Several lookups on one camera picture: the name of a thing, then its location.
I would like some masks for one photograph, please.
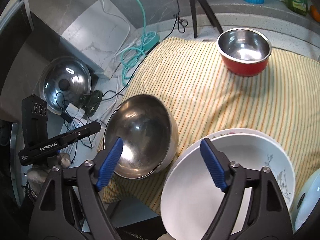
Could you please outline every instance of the orange fruit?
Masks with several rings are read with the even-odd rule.
[[[320,14],[318,13],[316,7],[314,5],[310,6],[310,14],[317,22],[320,23]]]

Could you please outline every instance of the red bowl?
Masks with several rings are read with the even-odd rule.
[[[228,70],[240,76],[255,76],[268,64],[271,43],[261,33],[248,28],[223,32],[217,47]]]

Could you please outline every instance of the white ceramic bowl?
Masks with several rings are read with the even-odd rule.
[[[295,174],[285,152],[271,140],[254,134],[229,134],[211,139],[214,146],[230,161],[260,170],[269,166],[281,185],[290,208]],[[232,233],[241,230],[249,205],[251,189],[246,188]],[[175,166],[164,185],[161,217],[167,232],[176,240],[200,240],[207,231],[223,199],[215,187],[197,147]]]

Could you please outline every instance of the pot lid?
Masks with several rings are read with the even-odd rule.
[[[39,84],[40,96],[48,109],[61,114],[69,103],[79,107],[79,98],[91,91],[91,77],[87,67],[73,57],[60,57],[46,67]]]

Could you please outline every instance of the lid knob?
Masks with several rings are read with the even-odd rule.
[[[63,78],[59,80],[59,88],[61,91],[67,91],[69,87],[70,87],[70,82],[67,79]]]

